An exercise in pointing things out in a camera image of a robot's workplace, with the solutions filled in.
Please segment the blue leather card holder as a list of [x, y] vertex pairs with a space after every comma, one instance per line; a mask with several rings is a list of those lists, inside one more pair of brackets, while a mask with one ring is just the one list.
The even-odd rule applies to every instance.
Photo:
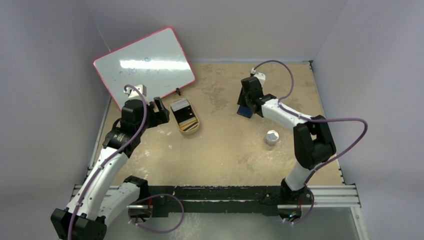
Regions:
[[243, 106], [243, 105], [239, 106], [236, 113], [240, 116], [243, 116], [243, 117], [249, 118], [249, 119], [253, 116], [251, 109], [249, 107]]

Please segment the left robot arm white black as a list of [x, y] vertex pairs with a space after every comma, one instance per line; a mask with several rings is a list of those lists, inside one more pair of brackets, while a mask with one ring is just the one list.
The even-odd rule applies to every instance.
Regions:
[[136, 176], [127, 177], [117, 193], [107, 196], [107, 192], [141, 143], [146, 129], [168, 123], [169, 115], [160, 97], [150, 103], [140, 99], [125, 102], [121, 117], [105, 136], [99, 158], [82, 187], [64, 209], [56, 208], [51, 214], [50, 220], [61, 240], [102, 240], [107, 227], [127, 205], [148, 201], [148, 182]]

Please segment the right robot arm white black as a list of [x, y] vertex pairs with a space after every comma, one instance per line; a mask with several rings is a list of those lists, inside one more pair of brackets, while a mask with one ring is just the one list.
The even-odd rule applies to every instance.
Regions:
[[310, 116], [298, 112], [272, 94], [264, 94], [260, 80], [249, 76], [241, 80], [237, 114], [251, 118], [254, 114], [271, 120], [293, 136], [296, 163], [281, 181], [280, 196], [288, 204], [300, 198], [306, 182], [318, 165], [336, 153], [330, 128], [322, 115]]

